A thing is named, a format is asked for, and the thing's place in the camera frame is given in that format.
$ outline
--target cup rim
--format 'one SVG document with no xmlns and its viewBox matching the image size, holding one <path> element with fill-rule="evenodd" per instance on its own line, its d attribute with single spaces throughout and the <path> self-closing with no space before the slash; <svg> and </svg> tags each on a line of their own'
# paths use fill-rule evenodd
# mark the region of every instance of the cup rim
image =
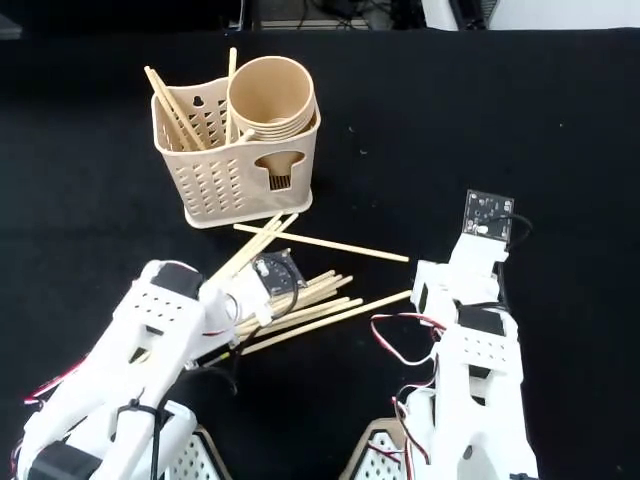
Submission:
<svg viewBox="0 0 640 480">
<path fill-rule="evenodd" d="M 274 122 L 274 123 L 254 122 L 252 120 L 248 120 L 247 118 L 243 117 L 242 115 L 240 115 L 237 112 L 237 110 L 235 108 L 233 108 L 233 102 L 231 102 L 231 96 L 229 95 L 229 92 L 231 90 L 231 86 L 233 85 L 233 81 L 236 79 L 238 74 L 243 69 L 245 69 L 249 65 L 251 65 L 252 63 L 263 61 L 265 59 L 269 59 L 269 60 L 274 60 L 274 59 L 285 60 L 285 61 L 287 61 L 289 63 L 294 64 L 295 66 L 297 66 L 304 73 L 305 77 L 307 78 L 307 81 L 309 82 L 309 86 L 310 86 L 310 88 L 309 88 L 309 96 L 307 97 L 307 99 L 306 99 L 304 105 L 302 106 L 302 108 L 300 108 L 300 110 L 298 110 L 295 114 L 291 115 L 291 117 L 289 119 L 284 119 L 284 120 L 281 120 L 279 122 Z M 313 84 L 313 78 L 311 78 L 311 74 L 309 73 L 309 71 L 300 62 L 296 62 L 292 58 L 282 57 L 282 56 L 279 56 L 279 55 L 267 55 L 267 56 L 264 56 L 264 57 L 258 57 L 258 58 L 254 58 L 253 60 L 250 60 L 249 62 L 247 62 L 244 65 L 242 65 L 238 70 L 236 70 L 236 73 L 231 77 L 231 80 L 227 84 L 227 109 L 231 111 L 231 113 L 233 114 L 234 117 L 240 118 L 243 122 L 245 122 L 248 125 L 252 125 L 252 128 L 253 128 L 253 126 L 258 126 L 258 128 L 261 128 L 261 127 L 264 127 L 264 126 L 282 127 L 282 126 L 286 125 L 287 123 L 291 122 L 292 118 L 296 118 L 296 117 L 299 117 L 300 115 L 302 115 L 305 112 L 305 110 L 307 110 L 309 108 L 309 105 L 313 102 L 313 98 L 314 97 L 315 97 L 315 85 Z"/>
</svg>

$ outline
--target perforated panel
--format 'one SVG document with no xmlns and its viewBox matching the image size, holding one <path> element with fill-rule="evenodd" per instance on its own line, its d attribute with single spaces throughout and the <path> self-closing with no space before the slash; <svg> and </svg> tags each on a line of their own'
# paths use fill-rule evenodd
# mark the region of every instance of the perforated panel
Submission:
<svg viewBox="0 0 640 480">
<path fill-rule="evenodd" d="M 371 443 L 382 450 L 398 450 L 387 432 L 377 432 Z M 358 466 L 354 469 L 353 480 L 404 480 L 402 472 L 402 455 L 395 455 L 394 462 L 372 448 L 367 448 Z"/>
<path fill-rule="evenodd" d="M 179 324 L 181 318 L 188 322 L 204 316 L 203 307 L 165 288 L 141 281 L 136 282 L 113 312 L 114 318 L 126 315 L 161 332 Z"/>
<path fill-rule="evenodd" d="M 167 480 L 222 480 L 197 435 L 191 436 L 185 449 L 164 475 Z"/>
<path fill-rule="evenodd" d="M 513 339 L 459 327 L 449 329 L 443 340 L 446 348 L 457 346 L 464 363 L 499 372 L 522 373 L 519 344 Z"/>
</svg>

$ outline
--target paper cup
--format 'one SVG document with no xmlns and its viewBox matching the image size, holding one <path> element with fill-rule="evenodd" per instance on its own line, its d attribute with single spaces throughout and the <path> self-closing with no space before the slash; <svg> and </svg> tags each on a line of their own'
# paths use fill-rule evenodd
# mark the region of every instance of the paper cup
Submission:
<svg viewBox="0 0 640 480">
<path fill-rule="evenodd" d="M 256 138 L 288 138 L 302 130 L 315 108 L 313 80 L 298 62 L 260 57 L 238 69 L 229 82 L 228 108 L 242 131 Z"/>
</svg>

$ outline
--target black surface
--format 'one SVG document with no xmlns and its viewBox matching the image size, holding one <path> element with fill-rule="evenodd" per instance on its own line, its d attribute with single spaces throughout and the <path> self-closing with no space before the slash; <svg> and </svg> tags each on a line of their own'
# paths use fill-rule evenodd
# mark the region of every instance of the black surface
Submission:
<svg viewBox="0 0 640 480">
<path fill-rule="evenodd" d="M 627 395 L 640 268 L 633 31 L 0 43 L 0 451 L 20 436 L 21 396 L 91 348 L 147 260 L 213 272 L 247 240 L 185 223 L 153 147 L 142 71 L 203 82 L 225 74 L 230 45 L 241 62 L 288 55 L 314 77 L 315 201 L 292 232 L 444 261 L 467 188 L 515 198 L 536 225 L 505 270 L 541 478 L 638 478 Z M 415 265 L 290 246 L 307 277 L 353 274 L 352 297 L 411 286 Z M 417 356 L 428 333 L 410 326 L 392 338 Z M 382 351 L 366 316 L 245 360 L 235 399 L 202 376 L 174 397 L 238 479 L 337 478 L 367 424 L 392 415 L 393 392 L 427 374 Z"/>
</svg>

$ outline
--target cable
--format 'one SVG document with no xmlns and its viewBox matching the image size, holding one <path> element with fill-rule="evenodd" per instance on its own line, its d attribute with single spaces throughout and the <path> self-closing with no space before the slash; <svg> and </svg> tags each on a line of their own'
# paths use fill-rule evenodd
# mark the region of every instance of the cable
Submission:
<svg viewBox="0 0 640 480">
<path fill-rule="evenodd" d="M 403 453 L 402 450 L 383 450 L 382 448 L 377 446 L 375 443 L 373 443 L 371 440 L 367 442 L 367 447 L 369 447 L 371 450 L 378 452 L 380 455 L 388 458 L 392 462 L 400 463 L 400 460 L 394 457 L 394 455 Z"/>
<path fill-rule="evenodd" d="M 419 313 L 398 313 L 396 315 L 384 315 L 384 314 L 373 315 L 371 317 L 371 331 L 373 332 L 373 336 L 378 341 L 378 343 L 382 346 L 382 348 L 384 348 L 385 350 L 389 351 L 393 356 L 395 356 L 398 360 L 400 360 L 404 365 L 407 365 L 409 367 L 415 367 L 415 366 L 418 366 L 418 365 L 422 365 L 422 364 L 428 362 L 429 360 L 433 360 L 433 354 L 434 354 L 433 348 L 431 349 L 431 351 L 429 352 L 429 354 L 427 356 L 421 358 L 420 360 L 407 360 L 402 354 L 400 354 L 393 347 L 393 345 L 391 345 L 387 341 L 387 339 L 385 339 L 380 334 L 380 332 L 378 332 L 378 329 L 375 326 L 375 321 L 376 320 L 380 320 L 380 319 L 383 319 L 383 318 L 392 318 L 392 317 L 395 317 L 395 316 L 416 318 L 416 319 L 420 320 L 420 324 L 421 325 L 424 325 L 426 327 L 432 328 L 434 330 L 440 330 L 440 331 L 446 330 L 445 327 L 440 325 L 438 322 L 435 322 L 431 318 L 429 318 L 429 317 L 427 317 L 425 315 L 421 315 Z"/>
<path fill-rule="evenodd" d="M 518 215 L 517 213 L 510 213 L 508 215 L 500 215 L 498 217 L 493 217 L 484 222 L 482 225 L 488 225 L 493 222 L 497 222 L 500 220 L 516 220 L 520 222 L 525 227 L 525 231 L 520 237 L 515 240 L 509 241 L 505 250 L 507 252 L 511 252 L 515 247 L 522 245 L 522 243 L 529 238 L 529 236 L 533 233 L 533 223 L 527 217 L 523 215 Z M 507 297 L 507 290 L 505 288 L 505 280 L 504 280 L 504 262 L 498 262 L 496 266 L 496 276 L 498 277 L 498 292 L 501 306 L 504 307 L 508 312 L 511 311 L 511 307 L 509 305 L 509 298 Z"/>
<path fill-rule="evenodd" d="M 189 380 L 195 376 L 199 376 L 205 373 L 215 373 L 219 375 L 222 379 L 226 380 L 231 386 L 231 392 L 233 395 L 238 393 L 238 388 L 236 386 L 235 381 L 231 374 L 223 368 L 219 368 L 216 366 L 211 367 L 202 367 L 196 368 L 193 370 L 183 370 L 182 373 L 178 376 L 174 383 L 177 385 L 179 382 L 183 382 L 185 380 Z M 162 397 L 162 399 L 158 402 L 158 407 L 156 408 L 153 422 L 153 443 L 151 445 L 151 475 L 150 480 L 158 480 L 158 462 L 159 462 L 159 454 L 160 454 L 160 432 L 162 430 L 162 424 L 164 421 L 164 407 L 169 398 L 169 392 L 171 390 L 167 390 L 167 393 Z"/>
<path fill-rule="evenodd" d="M 437 370 L 437 361 L 434 360 L 434 362 L 433 362 L 433 376 L 431 377 L 431 379 L 427 383 L 419 384 L 419 385 L 416 385 L 416 384 L 404 385 L 404 386 L 400 387 L 400 390 L 398 390 L 398 393 L 396 393 L 396 395 L 391 398 L 391 403 L 393 404 L 393 409 L 394 409 L 394 411 L 396 413 L 396 418 L 398 419 L 398 422 L 400 423 L 400 426 L 402 427 L 402 431 L 404 432 L 405 437 L 407 437 L 407 439 L 409 439 L 409 441 L 411 441 L 411 443 L 422 454 L 422 456 L 424 457 L 425 461 L 427 462 L 427 465 L 430 463 L 429 454 L 427 453 L 426 449 L 422 445 L 420 445 L 418 443 L 418 441 L 413 437 L 413 435 L 409 431 L 409 428 L 404 423 L 404 417 L 401 414 L 401 410 L 402 410 L 402 413 L 404 413 L 405 416 L 406 416 L 406 407 L 402 404 L 402 402 L 399 400 L 399 398 L 400 398 L 400 395 L 402 395 L 402 392 L 406 388 L 418 389 L 418 388 L 426 388 L 426 387 L 429 387 L 429 386 L 433 385 L 433 383 L 435 382 L 435 379 L 436 379 L 436 370 Z"/>
<path fill-rule="evenodd" d="M 307 0 L 302 0 L 302 16 L 300 17 L 300 21 L 298 22 L 298 26 L 296 30 L 300 30 L 305 20 L 307 19 L 307 15 L 309 14 L 309 4 Z"/>
<path fill-rule="evenodd" d="M 300 295 L 300 287 L 298 286 L 298 282 L 296 281 L 295 272 L 287 262 L 284 262 L 275 256 L 270 257 L 269 260 L 272 260 L 280 264 L 280 266 L 286 270 L 287 274 L 289 275 L 289 282 L 291 283 L 291 289 L 292 289 L 291 303 L 289 303 L 287 308 L 285 308 L 281 313 L 271 317 L 272 320 L 278 320 L 284 317 L 285 315 L 288 315 L 293 311 L 294 308 L 296 308 L 296 305 L 298 304 L 298 297 Z M 240 345 L 238 345 L 235 348 L 234 350 L 235 359 L 233 361 L 233 368 L 231 370 L 232 378 L 234 379 L 238 378 L 238 369 L 240 368 L 240 358 L 242 358 L 242 352 L 244 352 L 245 348 L 251 345 L 251 342 L 253 342 L 254 338 L 256 337 L 256 335 L 258 334 L 261 328 L 262 326 L 256 327 L 256 329 L 253 330 L 249 335 L 247 335 L 247 338 L 245 338 L 244 341 L 242 341 Z"/>
</svg>

